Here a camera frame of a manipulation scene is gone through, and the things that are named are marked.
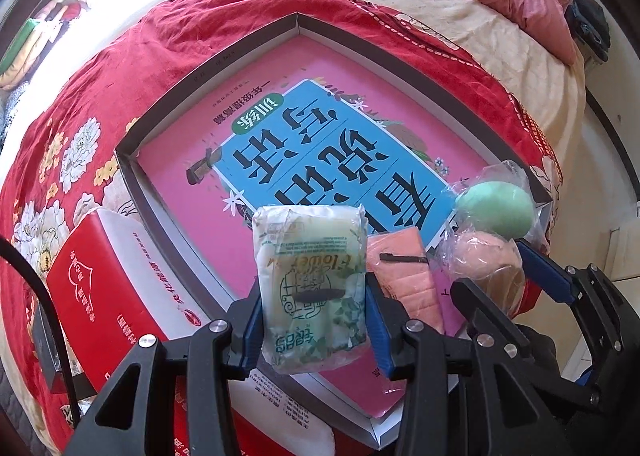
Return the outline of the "red tissue box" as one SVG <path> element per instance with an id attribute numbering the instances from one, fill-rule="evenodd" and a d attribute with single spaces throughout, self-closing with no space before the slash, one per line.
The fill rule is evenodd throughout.
<path id="1" fill-rule="evenodd" d="M 209 322 L 143 225 L 103 208 L 75 226 L 47 284 L 70 348 L 95 389 L 142 336 L 178 339 Z M 233 381 L 230 395 L 242 454 L 334 454 L 333 430 L 259 370 Z"/>

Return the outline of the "pink sponge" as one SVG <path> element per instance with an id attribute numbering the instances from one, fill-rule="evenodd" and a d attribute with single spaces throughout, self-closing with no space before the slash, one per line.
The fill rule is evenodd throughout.
<path id="1" fill-rule="evenodd" d="M 453 282 L 476 283 L 507 317 L 518 312 L 526 285 L 523 261 L 513 239 L 474 228 L 448 230 L 436 250 L 437 260 Z"/>

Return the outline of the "red floral bedspread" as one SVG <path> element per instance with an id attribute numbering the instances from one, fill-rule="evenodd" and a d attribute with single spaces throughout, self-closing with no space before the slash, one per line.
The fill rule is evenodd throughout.
<path id="1" fill-rule="evenodd" d="M 351 31 L 436 79 L 534 168 L 548 194 L 559 191 L 563 177 L 551 172 L 551 145 L 533 117 L 469 52 L 448 49 L 447 38 L 420 20 L 366 0 L 167 0 L 78 70 L 50 106 L 51 114 L 70 116 L 77 128 L 62 157 L 64 192 L 70 193 L 87 170 L 103 192 L 100 202 L 80 195 L 73 218 L 114 202 L 120 178 L 115 147 L 153 103 L 209 57 L 294 12 Z M 21 254 L 46 276 L 68 235 L 52 254 L 36 260 Z"/>

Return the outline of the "green sponge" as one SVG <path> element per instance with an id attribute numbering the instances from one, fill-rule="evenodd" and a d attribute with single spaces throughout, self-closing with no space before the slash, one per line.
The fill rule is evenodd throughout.
<path id="1" fill-rule="evenodd" d="M 506 240 L 524 239 L 541 251 L 549 248 L 542 220 L 547 204 L 536 202 L 525 170 L 514 161 L 490 164 L 454 182 L 448 196 L 458 225 Z"/>

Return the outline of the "green flower tissue pack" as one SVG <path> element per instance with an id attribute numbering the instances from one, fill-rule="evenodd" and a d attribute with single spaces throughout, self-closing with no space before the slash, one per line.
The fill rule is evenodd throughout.
<path id="1" fill-rule="evenodd" d="M 252 231 L 265 361 L 282 375 L 295 375 L 360 358 L 369 347 L 364 209 L 263 206 Z"/>

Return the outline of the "stack of folded blankets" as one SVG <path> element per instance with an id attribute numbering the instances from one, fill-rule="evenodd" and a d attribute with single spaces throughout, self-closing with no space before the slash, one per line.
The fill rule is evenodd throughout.
<path id="1" fill-rule="evenodd" d="M 11 92 L 29 80 L 58 39 L 86 7 L 81 0 L 42 0 L 21 26 L 1 59 L 1 90 Z"/>

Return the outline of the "dark blue small box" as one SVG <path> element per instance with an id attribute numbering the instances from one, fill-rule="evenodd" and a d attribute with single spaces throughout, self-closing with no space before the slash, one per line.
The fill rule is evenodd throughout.
<path id="1" fill-rule="evenodd" d="M 51 328 L 47 322 L 47 317 L 43 313 L 43 308 L 38 304 L 35 310 L 34 322 L 32 323 L 32 340 L 34 340 L 35 350 L 40 367 L 43 372 L 44 381 L 52 394 L 66 395 L 66 385 L 62 374 L 62 365 L 58 350 L 54 343 Z M 80 366 L 73 350 L 65 346 L 68 360 L 70 361 L 70 371 L 72 372 L 73 385 L 76 396 L 83 400 L 96 395 L 96 390 L 90 384 L 84 370 Z"/>

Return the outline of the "dark clothes on chair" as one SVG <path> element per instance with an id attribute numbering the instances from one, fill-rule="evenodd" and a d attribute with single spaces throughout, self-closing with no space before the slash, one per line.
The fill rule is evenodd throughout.
<path id="1" fill-rule="evenodd" d="M 584 42 L 601 63 L 607 62 L 611 34 L 600 3 L 596 0 L 573 0 L 565 10 L 565 19 L 572 36 Z"/>

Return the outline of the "beige bed sheet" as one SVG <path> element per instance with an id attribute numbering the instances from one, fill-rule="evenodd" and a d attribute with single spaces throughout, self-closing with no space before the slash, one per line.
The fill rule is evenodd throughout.
<path id="1" fill-rule="evenodd" d="M 88 11 L 38 67 L 1 153 L 1 233 L 28 260 L 52 254 L 73 226 L 79 196 L 103 198 L 87 170 L 65 193 L 64 150 L 76 126 L 50 106 L 70 78 L 149 10 L 167 0 L 89 0 Z M 518 26 L 477 0 L 366 0 L 403 12 L 469 52 L 523 105 L 551 145 L 556 178 L 570 172 L 585 109 L 584 64 L 565 65 Z"/>

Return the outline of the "pink face mask pack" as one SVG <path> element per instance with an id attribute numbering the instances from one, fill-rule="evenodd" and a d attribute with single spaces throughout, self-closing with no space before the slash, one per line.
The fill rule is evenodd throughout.
<path id="1" fill-rule="evenodd" d="M 438 291 L 417 228 L 370 235 L 367 271 L 375 275 L 383 294 L 399 301 L 410 318 L 422 320 L 440 334 L 445 332 Z"/>

